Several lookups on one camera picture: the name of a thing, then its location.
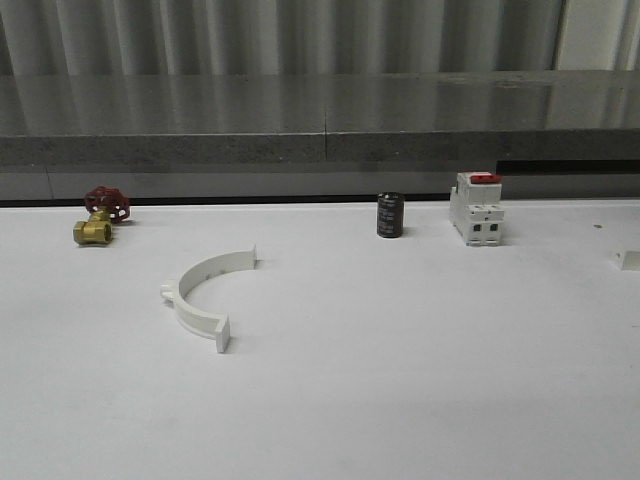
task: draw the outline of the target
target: small white plastic part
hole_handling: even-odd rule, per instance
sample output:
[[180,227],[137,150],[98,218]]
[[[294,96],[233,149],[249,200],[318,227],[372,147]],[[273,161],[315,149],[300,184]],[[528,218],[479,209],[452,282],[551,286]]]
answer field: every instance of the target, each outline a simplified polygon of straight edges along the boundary
[[160,295],[173,302],[178,320],[184,328],[195,335],[215,339],[216,350],[223,353],[231,336],[229,316],[226,313],[208,313],[192,307],[187,303],[186,297],[194,287],[210,278],[229,272],[253,270],[255,265],[255,246],[246,252],[226,253],[209,258],[187,270],[180,280],[165,282],[160,287]]
[[613,255],[620,270],[640,271],[640,251],[620,249]]
[[464,243],[470,246],[500,245],[504,222],[501,193],[499,176],[488,172],[458,173],[456,185],[451,188],[449,220],[462,235]]

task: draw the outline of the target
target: white table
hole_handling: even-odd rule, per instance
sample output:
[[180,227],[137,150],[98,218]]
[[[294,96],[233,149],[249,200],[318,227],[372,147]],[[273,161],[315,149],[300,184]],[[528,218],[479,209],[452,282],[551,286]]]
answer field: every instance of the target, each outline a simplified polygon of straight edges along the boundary
[[[0,210],[0,478],[639,478],[640,201],[505,207],[498,248],[446,203]],[[220,355],[159,286],[254,243],[189,298]]]

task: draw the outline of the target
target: curved plastic clip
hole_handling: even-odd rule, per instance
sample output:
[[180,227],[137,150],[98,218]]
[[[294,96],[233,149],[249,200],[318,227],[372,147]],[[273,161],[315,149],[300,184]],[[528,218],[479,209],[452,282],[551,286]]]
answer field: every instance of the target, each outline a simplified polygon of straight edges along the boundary
[[216,350],[223,353],[229,343],[231,330],[226,313],[207,313],[192,307],[185,300],[189,292],[210,278],[229,272],[253,270],[256,265],[256,247],[246,252],[233,252],[209,258],[186,271],[179,281],[170,280],[160,287],[160,295],[173,302],[178,320],[184,328],[195,335],[213,338]]

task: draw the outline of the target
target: brass valve body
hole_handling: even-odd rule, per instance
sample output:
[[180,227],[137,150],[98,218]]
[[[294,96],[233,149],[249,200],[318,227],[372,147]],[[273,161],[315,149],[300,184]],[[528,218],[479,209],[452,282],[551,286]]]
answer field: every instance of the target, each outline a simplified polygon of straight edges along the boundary
[[111,241],[111,219],[106,208],[93,212],[86,222],[76,222],[73,239],[79,245],[87,243],[107,244]]

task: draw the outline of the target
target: white circuit breaker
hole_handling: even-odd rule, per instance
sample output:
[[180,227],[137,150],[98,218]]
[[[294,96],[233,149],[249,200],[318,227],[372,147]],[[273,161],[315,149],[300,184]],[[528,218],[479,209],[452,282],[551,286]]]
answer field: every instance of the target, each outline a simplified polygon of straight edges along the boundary
[[504,221],[500,180],[500,175],[488,172],[458,173],[451,188],[449,219],[467,245],[500,245]]

